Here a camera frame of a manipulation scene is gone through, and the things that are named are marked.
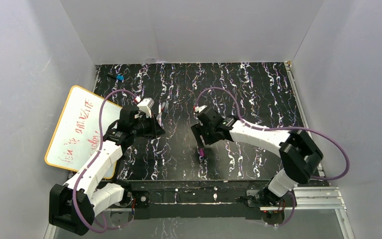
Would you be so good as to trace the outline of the magenta pen cap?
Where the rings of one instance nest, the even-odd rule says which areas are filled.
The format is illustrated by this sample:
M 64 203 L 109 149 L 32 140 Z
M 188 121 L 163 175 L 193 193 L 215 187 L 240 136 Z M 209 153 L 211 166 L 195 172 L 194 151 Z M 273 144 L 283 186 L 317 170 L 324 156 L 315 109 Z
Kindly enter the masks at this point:
M 200 155 L 201 157 L 205 157 L 205 153 L 204 153 L 204 149 L 203 149 L 203 148 L 200 148 L 200 149 L 198 150 L 198 152 L 199 152 L 199 155 Z

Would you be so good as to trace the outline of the black pen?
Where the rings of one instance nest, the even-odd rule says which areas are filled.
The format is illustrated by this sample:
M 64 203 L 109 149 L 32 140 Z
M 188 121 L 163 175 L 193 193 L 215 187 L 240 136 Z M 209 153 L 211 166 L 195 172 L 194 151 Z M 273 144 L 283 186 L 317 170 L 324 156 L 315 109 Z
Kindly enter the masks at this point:
M 164 112 L 167 112 L 169 108 L 169 102 L 165 102 Z

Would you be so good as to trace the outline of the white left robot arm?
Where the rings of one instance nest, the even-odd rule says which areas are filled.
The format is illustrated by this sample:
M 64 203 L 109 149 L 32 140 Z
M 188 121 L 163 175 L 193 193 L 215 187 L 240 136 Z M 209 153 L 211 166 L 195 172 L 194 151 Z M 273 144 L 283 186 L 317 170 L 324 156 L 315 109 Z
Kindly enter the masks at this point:
M 125 106 L 112 122 L 97 151 L 63 185 L 50 190 L 49 223 L 83 236 L 92 228 L 95 217 L 123 200 L 125 189 L 115 183 L 98 185 L 137 138 L 155 139 L 165 131 L 151 112 L 153 100 L 144 98 L 137 105 Z

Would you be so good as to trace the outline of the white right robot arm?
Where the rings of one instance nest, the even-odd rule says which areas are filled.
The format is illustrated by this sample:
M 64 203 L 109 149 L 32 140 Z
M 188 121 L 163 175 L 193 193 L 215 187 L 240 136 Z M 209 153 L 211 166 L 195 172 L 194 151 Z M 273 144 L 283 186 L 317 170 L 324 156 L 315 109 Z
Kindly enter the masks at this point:
M 281 159 L 283 168 L 259 193 L 258 202 L 275 205 L 299 184 L 306 184 L 323 159 L 323 153 L 310 135 L 301 129 L 256 129 L 237 116 L 222 117 L 213 108 L 195 107 L 198 123 L 191 126 L 198 150 L 221 140 L 246 143 L 265 149 Z

